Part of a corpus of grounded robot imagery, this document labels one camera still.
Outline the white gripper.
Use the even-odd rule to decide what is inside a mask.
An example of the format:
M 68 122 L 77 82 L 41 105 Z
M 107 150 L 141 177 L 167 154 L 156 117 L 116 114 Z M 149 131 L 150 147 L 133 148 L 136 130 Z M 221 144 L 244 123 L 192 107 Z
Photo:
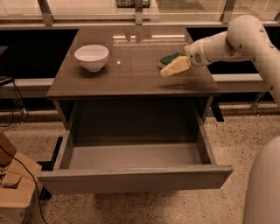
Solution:
M 188 70 L 191 63 L 195 67 L 208 66 L 210 61 L 207 58 L 205 52 L 205 39 L 196 40 L 193 43 L 184 47 L 185 55 L 178 56 L 170 64 L 165 66 L 161 71 L 160 75 L 163 77 L 172 76 Z

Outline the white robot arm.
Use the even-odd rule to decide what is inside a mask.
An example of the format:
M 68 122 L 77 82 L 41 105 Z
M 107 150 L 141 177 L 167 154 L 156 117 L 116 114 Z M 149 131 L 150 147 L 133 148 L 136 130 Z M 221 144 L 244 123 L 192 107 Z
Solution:
M 253 63 L 275 103 L 280 106 L 280 51 L 271 43 L 262 22 L 242 15 L 226 31 L 185 46 L 185 55 L 164 63 L 160 74 L 172 76 L 191 66 L 217 61 Z M 243 224 L 280 224 L 280 136 L 260 149 L 253 163 L 246 192 Z

